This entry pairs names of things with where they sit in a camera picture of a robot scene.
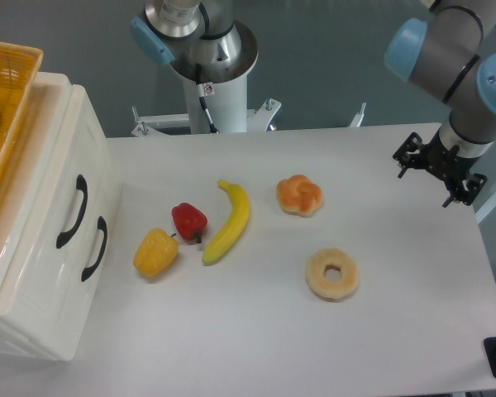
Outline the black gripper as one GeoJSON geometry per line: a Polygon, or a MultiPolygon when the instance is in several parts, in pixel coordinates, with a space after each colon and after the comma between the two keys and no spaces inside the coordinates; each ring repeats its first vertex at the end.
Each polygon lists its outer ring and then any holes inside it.
{"type": "Polygon", "coordinates": [[[443,208],[451,203],[470,206],[486,185],[487,177],[479,173],[471,174],[470,168],[475,164],[475,159],[461,157],[459,151],[458,145],[446,149],[438,132],[428,144],[412,132],[393,154],[400,168],[398,178],[401,179],[407,170],[425,170],[442,180],[449,192],[443,208]]]}

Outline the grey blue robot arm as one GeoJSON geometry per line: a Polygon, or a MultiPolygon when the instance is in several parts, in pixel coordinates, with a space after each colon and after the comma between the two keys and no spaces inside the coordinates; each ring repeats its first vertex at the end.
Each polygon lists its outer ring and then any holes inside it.
{"type": "Polygon", "coordinates": [[[402,171],[425,170],[449,193],[443,203],[471,205],[487,182],[471,167],[496,141],[496,53],[477,49],[496,27],[496,1],[427,1],[433,21],[407,20],[385,65],[451,112],[428,142],[413,132],[394,152],[402,171]]]}

